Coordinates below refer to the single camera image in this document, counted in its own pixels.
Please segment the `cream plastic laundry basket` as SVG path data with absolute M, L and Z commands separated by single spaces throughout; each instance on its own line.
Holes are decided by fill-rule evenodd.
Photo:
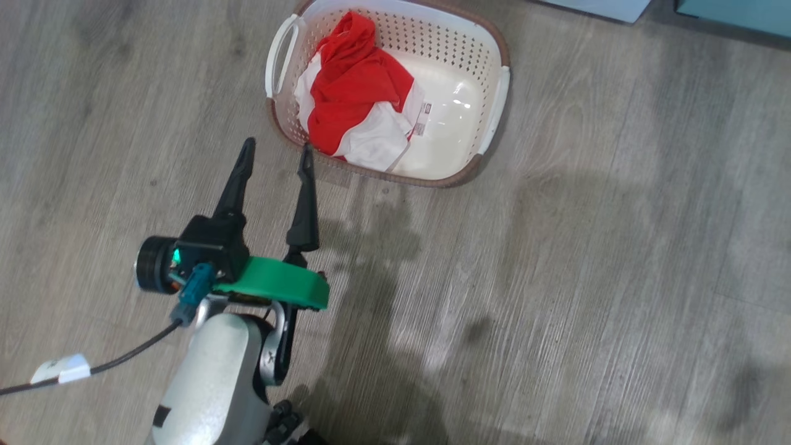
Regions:
M 316 160 L 354 174 L 425 188 L 472 180 L 497 132 L 510 59 L 497 26 L 464 9 L 424 0 L 304 0 L 269 46 L 263 81 L 269 115 L 297 150 L 308 135 L 298 121 L 300 74 L 348 11 L 370 18 L 376 43 L 404 65 L 425 93 L 423 115 L 398 163 L 378 171 L 323 154 Z

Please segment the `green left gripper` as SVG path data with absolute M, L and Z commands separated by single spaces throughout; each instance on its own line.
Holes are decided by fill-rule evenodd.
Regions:
M 245 139 L 234 168 L 218 200 L 214 217 L 242 214 L 245 192 L 252 176 L 256 141 Z M 286 234 L 288 253 L 286 263 L 269 257 L 250 257 L 240 279 L 218 282 L 215 294 L 247 295 L 292 304 L 310 310 L 325 310 L 329 302 L 329 284 L 308 267 L 304 253 L 319 250 L 318 198 L 314 169 L 313 147 L 303 146 L 297 169 L 300 191 L 294 218 Z

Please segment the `teal cabinet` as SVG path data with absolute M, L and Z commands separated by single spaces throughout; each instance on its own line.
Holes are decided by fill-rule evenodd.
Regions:
M 678 14 L 791 38 L 791 0 L 674 0 Z

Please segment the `red and white garment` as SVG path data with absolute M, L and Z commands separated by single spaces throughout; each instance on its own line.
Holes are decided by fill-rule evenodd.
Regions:
M 300 125 L 315 150 L 387 171 L 410 146 L 425 93 L 376 45 L 374 22 L 348 11 L 318 43 L 294 96 Z

